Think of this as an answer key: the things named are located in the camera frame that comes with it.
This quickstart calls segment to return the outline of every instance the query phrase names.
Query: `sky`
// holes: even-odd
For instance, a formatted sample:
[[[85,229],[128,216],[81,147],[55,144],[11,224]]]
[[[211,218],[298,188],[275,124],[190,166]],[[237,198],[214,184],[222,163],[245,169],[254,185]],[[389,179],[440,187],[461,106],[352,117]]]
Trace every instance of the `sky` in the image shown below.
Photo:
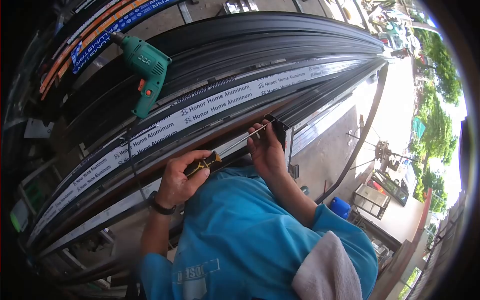
[[[453,104],[444,103],[442,96],[437,94],[440,99],[440,104],[443,110],[452,118],[452,134],[460,136],[461,124],[460,122],[467,116],[467,108],[465,106],[465,99],[460,97],[460,104],[455,107]],[[458,143],[455,151],[452,154],[452,163],[449,166],[444,166],[441,162],[441,158],[429,158],[430,170],[444,172],[444,191],[448,194],[447,208],[452,207],[458,199],[458,193],[460,192],[460,169],[458,163]]]

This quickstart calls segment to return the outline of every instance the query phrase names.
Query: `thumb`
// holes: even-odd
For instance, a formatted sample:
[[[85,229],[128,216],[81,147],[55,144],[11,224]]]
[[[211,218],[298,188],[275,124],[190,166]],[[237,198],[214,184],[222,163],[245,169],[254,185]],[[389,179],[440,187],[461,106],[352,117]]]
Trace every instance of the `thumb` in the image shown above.
[[[272,123],[267,124],[267,127],[265,128],[265,131],[266,131],[268,143],[271,146],[274,146],[276,144],[280,144],[280,142],[278,141],[278,138],[275,135],[275,132],[273,131]]]
[[[209,168],[203,168],[195,175],[192,176],[188,180],[188,184],[190,185],[191,189],[195,189],[195,191],[207,180],[208,175],[210,175],[210,169]]]

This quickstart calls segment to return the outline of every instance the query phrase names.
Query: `person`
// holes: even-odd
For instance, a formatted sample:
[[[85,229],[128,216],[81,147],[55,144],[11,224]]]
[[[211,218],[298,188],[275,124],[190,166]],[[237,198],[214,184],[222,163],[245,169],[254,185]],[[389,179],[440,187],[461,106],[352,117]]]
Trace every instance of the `person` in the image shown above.
[[[247,140],[253,166],[202,169],[196,150],[167,163],[155,201],[185,203],[183,232],[171,263],[170,216],[155,210],[142,238],[140,277],[156,299],[367,299],[377,258],[365,233],[308,198],[288,174],[272,124]],[[259,129],[256,123],[249,133]]]

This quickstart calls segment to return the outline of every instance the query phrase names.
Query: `screwdriver handle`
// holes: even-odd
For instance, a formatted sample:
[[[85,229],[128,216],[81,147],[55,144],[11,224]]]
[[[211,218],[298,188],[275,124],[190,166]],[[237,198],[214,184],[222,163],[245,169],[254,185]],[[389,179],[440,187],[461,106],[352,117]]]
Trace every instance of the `screwdriver handle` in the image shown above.
[[[216,151],[213,151],[212,154],[204,159],[198,159],[192,162],[187,166],[187,168],[183,171],[185,176],[190,179],[196,172],[200,171],[203,168],[210,168],[212,164],[221,163],[222,159],[218,155]]]

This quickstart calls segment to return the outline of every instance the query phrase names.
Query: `blue container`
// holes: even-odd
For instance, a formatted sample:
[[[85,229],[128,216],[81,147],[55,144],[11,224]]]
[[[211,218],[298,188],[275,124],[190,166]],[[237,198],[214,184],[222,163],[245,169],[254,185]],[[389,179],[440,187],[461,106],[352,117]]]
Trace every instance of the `blue container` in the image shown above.
[[[334,197],[330,203],[330,209],[341,218],[347,219],[350,205],[342,199]]]

